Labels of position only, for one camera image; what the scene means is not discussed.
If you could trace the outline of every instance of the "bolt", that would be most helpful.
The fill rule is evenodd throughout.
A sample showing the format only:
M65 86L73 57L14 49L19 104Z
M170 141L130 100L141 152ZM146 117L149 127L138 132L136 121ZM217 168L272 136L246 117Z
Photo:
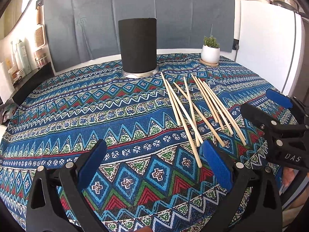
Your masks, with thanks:
M267 173L271 173L271 168L270 167L265 167L265 171L267 172Z
M38 168L37 168L37 170L39 171L39 172L41 172L41 171L43 171L43 169L44 169L44 166L39 166Z
M244 168L244 165L241 162L236 163L237 168Z
M71 168L71 167L73 167L73 165L74 165L74 163L73 162L68 162L66 165L65 165L65 167L66 168Z
M282 147L282 145L283 145L282 141L279 140L279 139L276 140L276 143L277 143L277 145L280 146L280 147Z

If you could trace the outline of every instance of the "zigzag pattern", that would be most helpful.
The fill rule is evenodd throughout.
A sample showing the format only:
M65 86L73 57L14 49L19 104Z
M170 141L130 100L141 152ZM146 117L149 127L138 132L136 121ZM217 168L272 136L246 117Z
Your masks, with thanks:
M218 131L229 156L247 167L266 165L261 131L242 118L240 104L250 102L282 123L296 120L290 111L266 98L265 91L273 87L252 71L224 57L218 67L208 68L199 58L199 54L178 53L158 55L157 62L171 83L184 87L183 76L189 77L191 98ZM190 74L211 86L240 126L247 146L213 121ZM182 95L180 100L188 107ZM199 116L196 121L202 138L216 143ZM124 78L121 61L113 61L42 83L9 123L0 144L0 197L23 228L36 168L75 162L99 138L105 139L109 149L83 195L110 231L132 231L145 225L154 232L197 231L226 194L200 148L203 166L197 167L187 135L176 125L160 75ZM280 168L268 165L280 184ZM78 225L62 188L58 194L68 219ZM241 217L249 195L248 190L233 222Z

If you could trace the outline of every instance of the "gray backdrop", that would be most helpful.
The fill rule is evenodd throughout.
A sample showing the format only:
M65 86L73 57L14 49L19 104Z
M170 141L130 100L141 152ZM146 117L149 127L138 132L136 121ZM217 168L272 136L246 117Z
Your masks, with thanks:
M118 21L157 19L157 48L202 48L204 35L231 52L235 0L44 0L55 71L120 54Z

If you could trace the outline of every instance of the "metal base ring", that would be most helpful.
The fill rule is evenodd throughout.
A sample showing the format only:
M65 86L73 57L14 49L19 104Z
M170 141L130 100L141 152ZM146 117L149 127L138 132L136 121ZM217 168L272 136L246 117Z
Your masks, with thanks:
M143 72L143 73L130 73L130 72L124 71L123 69L121 70L121 74L125 76L126 78L145 78L145 77L150 77L152 75L155 75L158 72L159 72L158 66L151 71Z

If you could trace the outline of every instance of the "green succulent plant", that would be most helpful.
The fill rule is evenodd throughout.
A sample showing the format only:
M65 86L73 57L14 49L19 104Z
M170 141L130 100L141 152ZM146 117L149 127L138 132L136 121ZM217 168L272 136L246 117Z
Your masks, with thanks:
M211 48L219 48L219 44L217 43L216 38L214 38L213 36L210 37L206 37L204 36L204 45L207 45L208 47Z

